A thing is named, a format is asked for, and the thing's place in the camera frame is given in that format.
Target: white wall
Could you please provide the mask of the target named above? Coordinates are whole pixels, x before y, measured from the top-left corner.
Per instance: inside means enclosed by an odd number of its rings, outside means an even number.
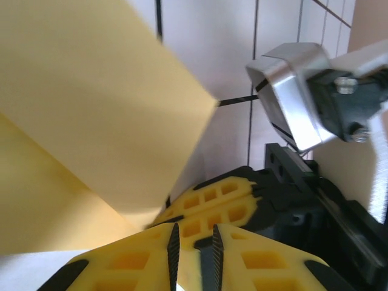
[[[349,51],[388,39],[388,1],[357,1]]]
[[[155,31],[155,0],[128,1]],[[331,58],[346,53],[354,6],[355,0],[162,0],[163,44],[215,98],[247,96],[246,64],[284,42],[317,42]],[[263,168],[268,142],[284,144],[259,100],[218,108],[173,192],[239,166]]]

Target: tile grout line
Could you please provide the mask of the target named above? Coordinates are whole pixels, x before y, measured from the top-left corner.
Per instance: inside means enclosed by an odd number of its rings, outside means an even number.
[[[326,7],[324,4],[320,3],[319,0],[312,0],[314,3],[318,4],[320,7],[322,7],[326,12],[329,12],[332,16],[336,17],[339,21],[341,21],[343,24],[348,26],[348,28],[351,28],[352,26],[347,23],[345,20],[343,20],[341,17],[339,17],[337,14],[333,12],[333,10]]]
[[[300,6],[300,9],[299,9],[298,35],[296,37],[296,42],[299,42],[300,39],[301,39],[303,4],[304,4],[304,0],[301,0],[301,6]]]
[[[323,22],[323,31],[322,31],[322,40],[321,40],[321,45],[323,45],[323,41],[325,39],[325,32],[326,32],[326,19],[327,19],[327,10],[325,11],[325,20]]]
[[[255,22],[253,28],[253,52],[252,59],[256,59],[256,42],[257,42],[257,25],[258,25],[259,0],[256,0],[255,6]],[[253,85],[250,88],[250,94],[253,95]],[[249,102],[249,126],[248,126],[248,149],[247,149],[247,165],[250,164],[250,140],[252,136],[252,116],[253,116],[253,101]]]
[[[342,14],[341,14],[341,18],[344,17],[344,12],[345,12],[345,2],[346,0],[344,0],[343,4],[342,4]],[[337,57],[338,56],[338,48],[340,47],[340,39],[341,39],[341,34],[342,34],[342,25],[343,23],[341,23],[341,25],[339,26],[339,34],[338,34],[338,40],[337,40],[337,48],[335,50],[335,56]]]

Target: metal bolt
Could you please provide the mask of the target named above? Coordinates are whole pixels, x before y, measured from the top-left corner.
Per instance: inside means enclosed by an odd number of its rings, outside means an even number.
[[[355,142],[366,142],[368,140],[369,135],[370,132],[367,128],[360,127],[352,133],[352,139]]]
[[[339,77],[336,78],[334,81],[334,84],[337,87],[337,92],[339,94],[353,94],[358,85],[358,81],[354,78],[348,78],[348,77]]]

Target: black rubber strip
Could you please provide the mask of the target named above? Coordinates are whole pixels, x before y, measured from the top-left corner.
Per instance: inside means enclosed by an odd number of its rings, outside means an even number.
[[[162,24],[162,0],[155,0],[156,10],[156,31],[158,38],[163,41],[163,24]]]
[[[305,261],[304,264],[327,291],[356,291],[329,266],[316,261]]]
[[[167,197],[166,199],[166,209],[169,208],[171,206],[171,197],[169,195],[169,197]]]
[[[38,291],[66,291],[86,268],[89,261],[80,259],[61,267]]]
[[[179,248],[179,225],[176,223],[171,231],[169,244],[167,246],[170,291],[176,291],[176,280],[178,279]]]
[[[216,290],[222,289],[222,270],[224,268],[224,244],[218,226],[213,228],[213,259],[215,266]]]
[[[233,99],[222,100],[219,102],[218,107],[247,102],[247,101],[253,101],[253,100],[257,100],[257,99],[259,99],[259,97],[257,97],[257,95],[250,95],[250,96],[245,96],[245,97],[238,97],[238,98],[233,98]]]

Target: yellow paper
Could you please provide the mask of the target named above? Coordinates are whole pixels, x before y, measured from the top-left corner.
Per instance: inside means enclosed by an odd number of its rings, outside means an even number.
[[[3,1],[0,26],[0,112],[137,229],[151,222],[215,100],[125,1]]]
[[[128,221],[0,115],[0,255],[91,249]]]

